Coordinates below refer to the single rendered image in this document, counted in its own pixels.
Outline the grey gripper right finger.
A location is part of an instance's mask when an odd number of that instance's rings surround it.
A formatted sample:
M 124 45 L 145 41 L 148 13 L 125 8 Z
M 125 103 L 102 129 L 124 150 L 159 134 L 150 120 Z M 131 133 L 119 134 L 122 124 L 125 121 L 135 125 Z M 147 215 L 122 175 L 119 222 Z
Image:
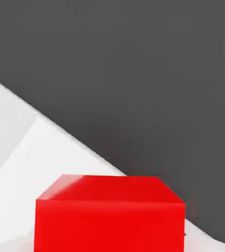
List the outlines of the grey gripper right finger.
M 225 252 L 225 243 L 213 239 L 187 219 L 185 234 L 184 252 Z

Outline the small red cube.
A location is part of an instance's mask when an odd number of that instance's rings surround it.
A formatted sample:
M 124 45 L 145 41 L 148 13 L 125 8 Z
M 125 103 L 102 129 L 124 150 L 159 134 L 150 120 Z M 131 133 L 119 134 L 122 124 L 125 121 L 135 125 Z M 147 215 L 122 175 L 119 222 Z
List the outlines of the small red cube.
M 185 215 L 157 177 L 62 175 L 36 199 L 34 252 L 184 252 Z

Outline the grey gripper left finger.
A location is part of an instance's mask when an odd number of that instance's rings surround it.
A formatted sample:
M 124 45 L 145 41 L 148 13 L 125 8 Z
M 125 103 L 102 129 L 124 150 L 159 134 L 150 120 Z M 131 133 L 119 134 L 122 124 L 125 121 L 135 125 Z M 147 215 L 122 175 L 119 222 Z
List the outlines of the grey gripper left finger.
M 0 252 L 34 252 L 34 234 L 0 244 Z

